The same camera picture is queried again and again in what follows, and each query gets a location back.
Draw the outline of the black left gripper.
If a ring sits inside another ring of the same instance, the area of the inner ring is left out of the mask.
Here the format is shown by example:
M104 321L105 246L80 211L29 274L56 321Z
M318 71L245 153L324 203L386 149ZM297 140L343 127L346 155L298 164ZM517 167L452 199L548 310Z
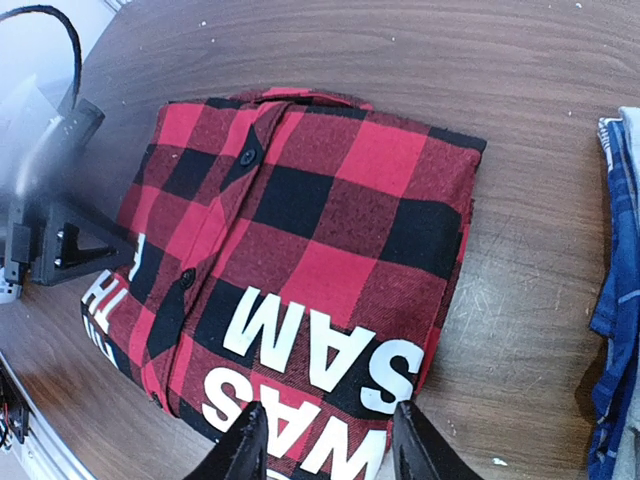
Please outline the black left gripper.
M124 229L74 200L67 173L105 118L82 99L61 114L44 97L1 103L1 292L55 286L133 262Z

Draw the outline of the grey button shirt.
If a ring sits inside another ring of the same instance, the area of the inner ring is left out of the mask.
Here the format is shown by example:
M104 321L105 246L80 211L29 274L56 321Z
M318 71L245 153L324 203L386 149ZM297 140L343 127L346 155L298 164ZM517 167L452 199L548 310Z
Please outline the grey button shirt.
M626 146L631 165L631 178L634 181L633 213L635 221L636 260L634 272L639 273L639 108L623 106L619 108L622 119ZM636 334L633 366L631 372L631 398L627 409L624 429L614 469L614 479L639 478L639 334Z

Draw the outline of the red black plaid shirt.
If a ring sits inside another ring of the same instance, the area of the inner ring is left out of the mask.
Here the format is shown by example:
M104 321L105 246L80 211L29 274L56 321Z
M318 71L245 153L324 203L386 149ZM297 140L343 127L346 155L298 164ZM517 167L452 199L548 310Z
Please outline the red black plaid shirt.
M318 90L168 103L118 215L134 260L86 291L86 332L211 440L260 402L276 478L373 479L433 360L485 147Z

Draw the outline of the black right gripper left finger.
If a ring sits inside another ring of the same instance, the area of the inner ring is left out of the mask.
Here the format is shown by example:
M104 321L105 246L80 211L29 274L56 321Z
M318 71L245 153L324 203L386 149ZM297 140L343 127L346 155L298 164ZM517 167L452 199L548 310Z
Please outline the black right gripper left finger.
M184 480L265 480L268 433L264 407L250 402Z

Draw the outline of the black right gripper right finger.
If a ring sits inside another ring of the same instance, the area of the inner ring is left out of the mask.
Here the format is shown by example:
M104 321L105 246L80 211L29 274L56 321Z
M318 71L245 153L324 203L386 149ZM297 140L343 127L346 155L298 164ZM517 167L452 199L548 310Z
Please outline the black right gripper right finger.
M481 480L414 402L399 402L393 415L394 477L401 480Z

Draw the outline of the blue shirt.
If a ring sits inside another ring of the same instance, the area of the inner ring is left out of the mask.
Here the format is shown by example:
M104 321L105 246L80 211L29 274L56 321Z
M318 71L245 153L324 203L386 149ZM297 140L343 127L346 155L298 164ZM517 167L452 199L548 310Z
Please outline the blue shirt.
M598 137L607 164L611 210L610 268L590 328L606 340L603 373L592 392L596 412L588 453L590 479L614 479L634 374L633 353L639 334L639 273L633 213L634 181L624 127L617 118L601 118Z

